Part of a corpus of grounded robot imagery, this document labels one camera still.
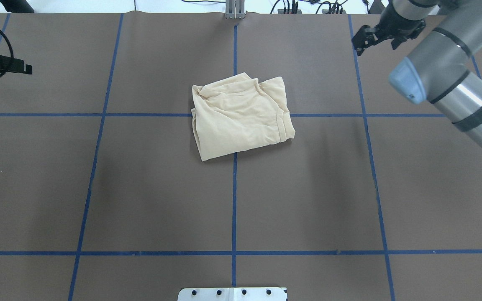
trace folded shirt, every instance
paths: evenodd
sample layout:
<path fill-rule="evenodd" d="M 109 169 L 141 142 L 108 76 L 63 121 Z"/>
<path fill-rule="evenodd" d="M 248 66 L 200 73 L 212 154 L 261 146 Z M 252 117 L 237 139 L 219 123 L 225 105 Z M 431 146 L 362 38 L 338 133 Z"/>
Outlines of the folded shirt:
<path fill-rule="evenodd" d="M 247 74 L 193 86 L 193 133 L 202 161 L 295 137 L 282 77 Z"/>

